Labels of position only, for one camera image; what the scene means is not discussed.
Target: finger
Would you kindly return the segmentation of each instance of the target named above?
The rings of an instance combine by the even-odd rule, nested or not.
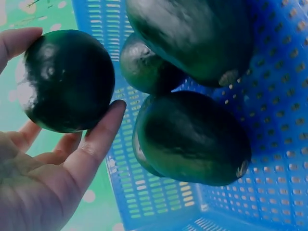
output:
[[[5,30],[0,33],[0,73],[7,62],[23,53],[37,40],[43,30],[40,27]]]
[[[98,125],[87,132],[80,146],[63,163],[81,193],[92,182],[97,169],[108,153],[120,128],[126,104],[119,100],[111,104],[110,109]]]
[[[18,132],[8,131],[6,132],[6,135],[20,151],[25,153],[31,147],[41,130],[42,129],[38,125],[29,120]]]
[[[81,136],[82,132],[65,134],[52,152],[42,153],[34,158],[45,164],[60,165],[77,149]]]

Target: basket hole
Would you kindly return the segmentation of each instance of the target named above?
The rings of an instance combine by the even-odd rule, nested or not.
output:
[[[274,189],[268,189],[269,194],[275,194],[275,190]]]
[[[291,39],[291,36],[290,36],[290,35],[287,35],[287,36],[282,40],[282,42],[283,42],[284,45],[286,45],[286,44],[290,43],[291,40],[292,40],[292,39]]]
[[[258,122],[255,122],[254,124],[253,124],[253,128],[259,128],[260,127],[260,124],[258,123]]]
[[[288,194],[288,191],[286,189],[280,189],[279,192],[282,195],[287,195]]]
[[[304,118],[299,118],[295,120],[295,124],[298,126],[301,126],[305,123],[305,119]]]
[[[269,161],[269,159],[268,159],[267,157],[263,157],[263,158],[262,158],[262,162],[266,163],[266,162],[268,162],[268,161]]]
[[[275,169],[276,169],[277,172],[283,172],[282,166],[276,166]]]
[[[294,204],[295,204],[296,206],[303,206],[303,205],[304,205],[304,202],[302,202],[302,201],[294,201]]]
[[[289,17],[290,17],[290,18],[293,18],[296,14],[297,14],[297,10],[296,10],[296,8],[293,8],[293,9],[289,12]]]
[[[301,211],[296,211],[296,212],[295,212],[295,215],[296,215],[296,216],[302,217],[302,216],[304,216],[304,213],[301,212]]]
[[[284,111],[279,111],[276,114],[277,117],[283,117],[284,116]]]
[[[283,204],[283,205],[289,205],[289,201],[288,201],[288,200],[281,200],[281,204]]]
[[[287,210],[287,209],[284,209],[284,210],[282,211],[282,213],[285,214],[285,215],[290,215],[290,214],[291,214],[290,211]]]
[[[263,74],[263,78],[264,79],[268,79],[270,77],[270,71],[266,71],[264,74]]]
[[[272,184],[273,180],[271,178],[266,177],[266,183]]]
[[[270,117],[266,117],[265,119],[264,119],[264,123],[270,123]]]
[[[303,70],[305,70],[306,69],[306,65],[304,64],[304,63],[301,63],[300,65],[298,65],[297,67],[296,67],[296,72],[302,72]]]
[[[296,171],[298,169],[297,165],[296,164],[289,164],[289,169],[291,171]]]
[[[286,75],[284,75],[283,77],[282,77],[282,82],[283,83],[286,83],[286,82],[288,82],[290,80],[290,76],[288,75],[288,74],[286,74]]]
[[[271,146],[272,146],[273,148],[277,148],[277,147],[278,147],[278,143],[277,143],[277,142],[273,142],[273,143],[271,143]]]
[[[280,60],[280,61],[278,61],[278,62],[276,63],[275,68],[276,68],[276,69],[280,69],[280,68],[282,68],[282,67],[283,67],[283,61]]]
[[[299,103],[294,103],[292,106],[291,106],[291,109],[292,111],[296,111],[300,108],[300,104]]]
[[[285,6],[286,4],[288,4],[289,0],[282,0],[281,2],[281,6]]]
[[[301,140],[307,140],[308,139],[308,132],[303,132],[299,135],[299,138]]]
[[[302,222],[302,221],[297,221],[296,224],[299,225],[299,226],[304,226],[305,225],[304,222]]]
[[[278,23],[278,25],[275,26],[275,31],[279,32],[282,29],[282,26],[283,26],[282,23]]]
[[[287,157],[295,157],[294,151],[287,151]]]
[[[274,135],[274,134],[275,134],[275,130],[274,130],[274,129],[268,130],[268,134],[269,134],[270,136]]]
[[[287,138],[284,140],[284,144],[291,144],[292,143],[292,138]]]
[[[273,48],[269,52],[270,56],[274,56],[276,53],[277,53],[277,48]]]
[[[290,57],[291,57],[292,59],[294,59],[294,58],[297,57],[297,56],[298,56],[298,49],[295,48],[295,49],[290,53]]]
[[[306,22],[305,21],[301,21],[301,22],[299,22],[297,24],[296,29],[297,29],[297,31],[303,31],[305,29],[305,27],[306,27]]]
[[[292,181],[292,183],[299,183],[300,182],[300,178],[298,178],[298,177],[291,177],[291,181]]]
[[[268,87],[269,92],[275,90],[275,84],[272,84]]]
[[[308,154],[308,147],[302,148],[302,154],[304,155]]]
[[[276,204],[277,203],[277,201],[275,199],[270,199],[269,201],[270,201],[271,204]]]
[[[295,195],[301,195],[302,194],[302,191],[300,189],[293,189],[293,193]]]
[[[276,97],[274,100],[273,100],[273,104],[278,104],[280,102],[280,98],[279,97]]]
[[[257,14],[254,14],[254,15],[252,16],[252,22],[255,23],[255,22],[257,21],[257,19],[258,19],[258,15],[257,15]]]
[[[278,182],[279,183],[285,183],[285,178],[284,177],[278,177]]]
[[[292,97],[292,96],[294,96],[294,94],[295,94],[295,89],[294,88],[291,88],[291,89],[289,89],[287,91],[287,96],[288,97]]]
[[[274,155],[274,159],[275,160],[281,160],[281,155],[279,155],[279,154]]]
[[[282,131],[287,131],[289,129],[289,125],[288,124],[283,124],[282,126],[281,126],[281,130]]]
[[[263,66],[265,63],[265,60],[264,59],[261,59],[257,62],[257,66]]]

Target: palm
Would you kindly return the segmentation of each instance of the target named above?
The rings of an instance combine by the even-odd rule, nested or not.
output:
[[[0,73],[41,33],[41,28],[0,33]],[[113,102],[82,141],[80,133],[65,134],[52,152],[35,157],[26,152],[41,130],[36,124],[28,121],[19,132],[0,132],[0,230],[60,230],[106,156],[125,106],[123,101]]]
[[[6,134],[0,134],[0,140],[5,141],[0,150],[6,153],[0,162],[0,198],[12,230],[58,230],[82,197],[72,176],[62,165],[45,164],[23,153]]]

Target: green surface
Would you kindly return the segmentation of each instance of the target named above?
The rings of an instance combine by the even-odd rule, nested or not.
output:
[[[244,0],[125,2],[135,33],[197,83],[225,87],[248,69],[253,41]]]
[[[166,178],[226,186],[242,177],[251,161],[244,129],[203,94],[183,90],[157,96],[137,123],[145,158]]]
[[[0,31],[26,26],[41,26],[44,33],[58,29],[77,29],[71,1],[36,0],[30,8],[23,7],[34,0],[0,0]],[[16,100],[15,77],[21,57],[11,60],[0,77],[0,130],[17,130],[26,121]],[[29,150],[34,156],[53,149],[60,134],[43,130]],[[123,230],[105,163],[90,185],[78,210],[63,231]]]

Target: avocado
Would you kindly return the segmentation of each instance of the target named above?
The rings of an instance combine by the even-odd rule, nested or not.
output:
[[[126,0],[135,33],[199,84],[224,87],[248,69],[253,30],[245,0]]]
[[[115,71],[103,45],[78,30],[58,30],[25,52],[17,95],[26,115],[59,133],[93,128],[106,113]]]
[[[186,78],[182,71],[149,49],[135,33],[123,45],[120,68],[128,84],[153,95],[172,91]]]
[[[156,97],[137,134],[151,166],[174,180],[224,186],[242,177],[251,162],[249,139],[237,120],[193,91]]]
[[[143,104],[141,105],[141,108],[138,112],[137,118],[136,118],[136,122],[135,122],[135,126],[134,126],[134,130],[133,130],[133,136],[132,136],[132,146],[133,146],[133,152],[135,154],[135,157],[137,159],[137,161],[139,162],[139,164],[145,169],[147,170],[149,173],[153,174],[154,176],[157,177],[164,177],[163,175],[161,175],[160,173],[158,173],[151,165],[150,163],[147,161],[147,159],[144,156],[144,153],[142,151],[142,149],[140,148],[139,145],[139,140],[138,140],[138,134],[137,134],[137,126],[139,124],[139,118],[143,115],[144,111],[146,110],[146,108],[151,104],[151,102],[153,101],[154,96],[149,95],[143,102]]]

